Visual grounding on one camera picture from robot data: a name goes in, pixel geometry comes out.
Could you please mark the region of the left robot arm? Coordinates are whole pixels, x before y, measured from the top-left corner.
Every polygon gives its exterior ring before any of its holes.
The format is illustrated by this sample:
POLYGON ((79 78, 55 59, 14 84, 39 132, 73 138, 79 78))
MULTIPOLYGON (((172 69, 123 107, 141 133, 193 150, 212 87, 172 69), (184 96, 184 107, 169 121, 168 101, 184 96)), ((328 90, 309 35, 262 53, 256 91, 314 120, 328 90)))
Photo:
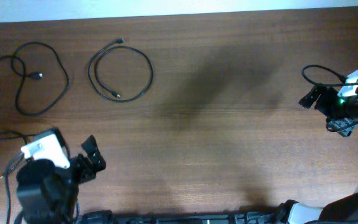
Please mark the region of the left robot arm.
POLYGON ((17 173, 17 198, 27 223, 74 223, 79 185, 106 168, 94 136, 81 147, 86 155, 67 158, 65 142, 54 133, 36 137, 21 148, 32 159, 17 173))

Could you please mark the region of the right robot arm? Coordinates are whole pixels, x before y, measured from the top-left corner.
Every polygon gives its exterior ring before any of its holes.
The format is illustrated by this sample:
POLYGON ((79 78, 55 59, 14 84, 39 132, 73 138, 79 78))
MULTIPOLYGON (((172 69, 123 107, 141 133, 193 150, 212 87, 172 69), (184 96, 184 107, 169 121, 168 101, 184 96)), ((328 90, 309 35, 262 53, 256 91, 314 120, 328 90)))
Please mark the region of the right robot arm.
MULTIPOLYGON (((299 100, 326 118, 326 130, 348 138, 358 126, 358 70, 340 73, 318 64, 306 65, 301 76, 312 89, 299 100)), ((358 223, 358 181, 352 194, 322 207, 287 202, 274 221, 280 223, 358 223)))

